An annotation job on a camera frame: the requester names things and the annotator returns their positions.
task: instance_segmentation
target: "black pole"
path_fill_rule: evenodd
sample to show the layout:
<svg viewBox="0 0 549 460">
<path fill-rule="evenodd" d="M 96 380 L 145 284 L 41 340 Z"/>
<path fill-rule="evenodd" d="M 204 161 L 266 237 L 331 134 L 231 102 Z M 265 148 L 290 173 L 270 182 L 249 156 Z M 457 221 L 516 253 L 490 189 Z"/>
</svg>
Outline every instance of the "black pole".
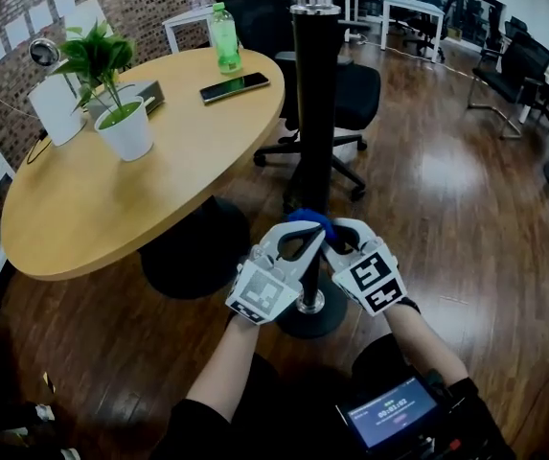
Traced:
<svg viewBox="0 0 549 460">
<path fill-rule="evenodd" d="M 335 33 L 340 8 L 332 0 L 297 0 L 291 7 L 294 24 L 305 208 L 326 215 L 332 177 L 335 80 L 338 50 Z M 302 278 L 304 295 L 279 320 L 289 334 L 316 337 L 344 319 L 346 297 L 320 275 L 320 254 Z"/>
</svg>

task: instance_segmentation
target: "display screen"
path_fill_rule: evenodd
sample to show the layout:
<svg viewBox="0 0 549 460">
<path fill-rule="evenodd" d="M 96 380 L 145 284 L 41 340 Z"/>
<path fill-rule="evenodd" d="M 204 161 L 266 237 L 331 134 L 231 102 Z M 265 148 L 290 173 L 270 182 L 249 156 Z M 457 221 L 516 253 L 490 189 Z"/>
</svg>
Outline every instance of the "display screen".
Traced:
<svg viewBox="0 0 549 460">
<path fill-rule="evenodd" d="M 435 406 L 436 402 L 413 377 L 347 415 L 370 449 L 413 424 Z"/>
<path fill-rule="evenodd" d="M 207 104 L 217 99 L 238 94 L 244 90 L 250 90 L 268 84 L 269 80 L 263 74 L 252 73 L 250 75 L 245 75 L 244 77 L 217 83 L 217 85 L 211 85 L 210 87 L 201 89 L 199 92 L 201 93 L 203 101 Z"/>
</svg>

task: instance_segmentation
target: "potted plant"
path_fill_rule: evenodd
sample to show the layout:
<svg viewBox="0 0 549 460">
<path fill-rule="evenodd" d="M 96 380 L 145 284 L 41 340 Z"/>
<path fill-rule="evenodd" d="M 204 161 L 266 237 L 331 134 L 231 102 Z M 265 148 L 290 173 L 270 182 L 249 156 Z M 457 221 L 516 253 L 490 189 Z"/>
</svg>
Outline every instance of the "potted plant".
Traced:
<svg viewBox="0 0 549 460">
<path fill-rule="evenodd" d="M 95 122 L 95 129 L 123 160 L 143 156 L 152 147 L 144 100 L 131 97 L 122 101 L 116 84 L 117 70 L 131 62 L 133 44 L 114 34 L 106 37 L 108 25 L 105 21 L 96 22 L 87 36 L 81 35 L 80 28 L 68 31 L 80 35 L 80 38 L 59 46 L 67 61 L 55 73 L 75 73 L 79 77 L 80 101 L 76 108 L 85 106 L 94 98 L 102 103 L 106 111 Z M 100 85 L 110 96 L 111 104 L 98 97 L 96 88 Z"/>
</svg>

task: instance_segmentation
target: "blue strap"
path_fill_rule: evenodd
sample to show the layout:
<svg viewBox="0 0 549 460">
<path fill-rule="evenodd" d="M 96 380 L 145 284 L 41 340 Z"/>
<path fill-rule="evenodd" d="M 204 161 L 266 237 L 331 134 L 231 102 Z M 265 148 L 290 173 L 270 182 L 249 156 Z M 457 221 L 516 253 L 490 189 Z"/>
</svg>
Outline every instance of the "blue strap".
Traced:
<svg viewBox="0 0 549 460">
<path fill-rule="evenodd" d="M 325 215 L 321 215 L 309 208 L 300 208 L 295 210 L 288 216 L 289 221 L 316 221 L 323 228 L 325 228 L 325 240 L 328 242 L 335 242 L 338 236 L 333 231 L 333 225 L 329 218 Z"/>
</svg>

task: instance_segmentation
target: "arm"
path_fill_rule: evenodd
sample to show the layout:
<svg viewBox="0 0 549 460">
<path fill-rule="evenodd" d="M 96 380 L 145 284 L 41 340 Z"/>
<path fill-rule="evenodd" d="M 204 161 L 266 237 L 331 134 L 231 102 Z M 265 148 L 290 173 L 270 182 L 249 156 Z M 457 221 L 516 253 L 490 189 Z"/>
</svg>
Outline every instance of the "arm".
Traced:
<svg viewBox="0 0 549 460">
<path fill-rule="evenodd" d="M 208 405 L 231 422 L 248 379 L 258 336 L 258 326 L 234 315 L 187 399 Z"/>
<path fill-rule="evenodd" d="M 420 313 L 406 305 L 392 305 L 384 313 L 401 351 L 419 373 L 436 370 L 446 386 L 468 377 L 462 360 L 448 349 Z"/>
</svg>

